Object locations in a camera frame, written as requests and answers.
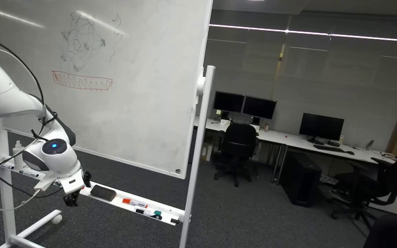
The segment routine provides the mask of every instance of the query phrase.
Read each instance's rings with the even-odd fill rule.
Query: whiteboard
[[[0,42],[30,67],[75,149],[186,177],[212,0],[0,0]],[[0,53],[15,84],[28,72]],[[34,116],[6,118],[31,135]]]

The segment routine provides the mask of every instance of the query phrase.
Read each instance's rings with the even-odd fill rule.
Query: gray wall
[[[214,10],[211,23],[286,29],[288,16],[250,15]],[[397,38],[397,20],[300,15],[290,30]],[[345,143],[375,140],[373,148],[385,150],[397,121],[397,42],[219,27],[208,38],[205,66],[216,66],[208,116],[215,91],[269,98],[277,100],[273,130],[297,134],[303,113],[333,116],[345,119]]]

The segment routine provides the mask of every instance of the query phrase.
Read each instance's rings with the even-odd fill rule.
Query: whiteboard stand
[[[105,201],[102,199],[98,199],[92,195],[90,195],[91,188],[85,187],[83,190],[81,190],[81,195],[88,196],[100,201],[103,201],[107,204],[112,204],[115,205],[116,207],[120,207],[129,211],[132,211],[127,204],[120,204],[118,201],[122,198],[129,197],[132,199],[137,199],[138,201],[142,201],[145,203],[148,203],[150,207],[155,207],[158,210],[162,211],[162,216],[167,217],[167,218],[162,218],[161,221],[171,224],[175,226],[175,223],[171,223],[171,219],[179,220],[183,222],[182,226],[182,234],[181,234],[181,241],[180,241],[180,247],[185,248],[186,247],[186,239],[188,235],[188,229],[189,229],[189,222],[191,221],[191,212],[192,212],[192,204],[194,202],[194,193],[195,193],[195,186],[197,183],[197,173],[199,170],[199,163],[200,163],[200,154],[201,154],[201,149],[203,145],[203,137],[205,134],[205,129],[206,129],[206,118],[207,118],[207,112],[208,112],[208,105],[209,105],[209,98],[211,95],[211,88],[212,88],[212,81],[214,79],[214,66],[208,66],[206,69],[206,77],[205,80],[203,80],[203,77],[201,77],[198,82],[197,82],[197,96],[200,94],[202,95],[202,105],[200,108],[200,117],[198,121],[198,127],[197,127],[197,137],[195,140],[195,146],[194,146],[194,157],[192,160],[192,168],[191,168],[191,176],[189,180],[189,186],[188,186],[188,193],[186,197],[186,206],[185,210],[180,210],[174,207],[167,206],[165,204],[158,203],[156,201],[151,201],[149,199],[142,198],[140,196],[134,196],[131,195],[130,193],[123,192],[121,190],[117,190],[115,188],[107,187],[102,185],[103,187],[110,188],[112,190],[115,190],[117,193],[117,196],[113,201]],[[8,133],[7,130],[3,126],[3,119],[0,118],[0,161],[3,161],[10,157],[9,154],[9,146],[8,146]],[[8,169],[8,168],[3,168],[0,167],[0,177],[4,180],[6,180],[8,183],[11,184],[11,173],[13,172],[18,172],[16,169]],[[39,176],[36,179],[42,179],[43,176],[45,176],[44,173],[38,172]],[[0,190],[1,190],[1,204],[3,209],[13,209],[14,204],[13,204],[13,189],[6,185],[4,182],[0,181]],[[47,224],[49,221],[53,220],[55,217],[60,215],[61,211],[60,210],[54,210],[50,214],[46,215],[44,218],[40,219],[24,231],[20,232],[19,234],[16,234],[16,223],[15,223],[15,218],[14,218],[14,210],[10,211],[4,211],[3,212],[3,222],[4,222],[4,235],[5,235],[5,243],[0,246],[0,248],[9,248],[12,247],[13,245],[18,245],[20,247],[24,248],[45,248],[41,245],[38,245],[36,243],[33,243],[29,240],[27,240],[25,237],[28,235],[32,234],[34,231],[42,227],[43,225]]]

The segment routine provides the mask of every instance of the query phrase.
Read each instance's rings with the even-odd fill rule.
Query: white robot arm
[[[85,183],[89,184],[87,177],[90,176],[89,173],[84,176],[71,147],[76,143],[76,135],[57,115],[53,115],[49,107],[45,109],[40,99],[21,91],[0,67],[0,118],[33,114],[43,120],[44,113],[45,126],[50,131],[22,152],[23,159],[30,168],[46,173],[35,189],[46,190],[57,180],[66,194],[79,193]]]

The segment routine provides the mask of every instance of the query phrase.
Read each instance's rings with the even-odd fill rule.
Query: black monitor
[[[243,114],[272,119],[275,105],[277,105],[277,101],[247,96],[244,100]]]
[[[311,142],[314,142],[316,137],[339,140],[343,124],[344,119],[304,113],[299,134],[312,136]]]
[[[216,91],[214,109],[240,113],[243,106],[243,100],[243,95]]]

